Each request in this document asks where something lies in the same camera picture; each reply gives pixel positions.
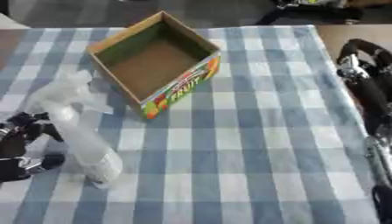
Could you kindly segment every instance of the spray nozzle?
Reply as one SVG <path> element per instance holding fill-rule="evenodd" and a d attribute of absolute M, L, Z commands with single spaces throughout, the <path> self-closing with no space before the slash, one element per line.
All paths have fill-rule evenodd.
<path fill-rule="evenodd" d="M 25 104 L 24 111 L 37 114 L 47 112 L 44 105 L 47 103 L 69 105 L 78 102 L 93 110 L 112 113 L 113 109 L 110 106 L 99 103 L 89 91 L 88 83 L 92 79 L 87 70 L 63 74 L 57 80 L 33 93 Z"/>

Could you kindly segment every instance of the cardboard box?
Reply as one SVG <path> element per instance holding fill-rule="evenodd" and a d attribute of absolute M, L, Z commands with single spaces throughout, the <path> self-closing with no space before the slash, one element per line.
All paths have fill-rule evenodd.
<path fill-rule="evenodd" d="M 161 11 L 87 48 L 146 118 L 154 118 L 219 69 L 219 48 Z"/>

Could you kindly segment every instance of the box label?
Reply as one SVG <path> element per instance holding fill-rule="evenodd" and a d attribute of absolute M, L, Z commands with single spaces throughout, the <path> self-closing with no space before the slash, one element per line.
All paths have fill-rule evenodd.
<path fill-rule="evenodd" d="M 142 102 L 142 111 L 148 119 L 153 119 L 159 111 L 169 108 L 202 81 L 208 80 L 218 72 L 221 62 L 220 55 L 210 57 L 207 62 L 200 62 L 194 69 L 186 71 L 179 78 L 157 91 L 153 96 Z"/>

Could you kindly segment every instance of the plastic bottle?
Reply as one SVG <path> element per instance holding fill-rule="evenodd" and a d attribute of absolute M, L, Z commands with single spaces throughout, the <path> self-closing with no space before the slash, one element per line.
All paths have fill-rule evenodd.
<path fill-rule="evenodd" d="M 33 93 L 26 113 L 47 112 L 86 175 L 99 188 L 109 187 L 121 174 L 123 161 L 93 129 L 83 121 L 71 103 L 79 102 L 94 110 L 110 113 L 112 108 L 98 103 L 88 90 L 88 71 L 68 74 Z"/>

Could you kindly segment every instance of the checkered tablecloth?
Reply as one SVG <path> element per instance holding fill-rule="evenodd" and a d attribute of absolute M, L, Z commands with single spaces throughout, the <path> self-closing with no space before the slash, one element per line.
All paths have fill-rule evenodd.
<path fill-rule="evenodd" d="M 0 113 L 61 73 L 95 69 L 84 49 L 119 29 L 31 29 L 0 75 Z M 157 119 L 113 88 L 113 115 L 78 107 L 118 151 L 124 172 L 94 188 L 72 155 L 61 169 L 5 183 L 0 223 L 376 223 L 354 105 L 312 26 L 199 30 L 220 72 Z M 41 138 L 29 154 L 65 151 Z"/>

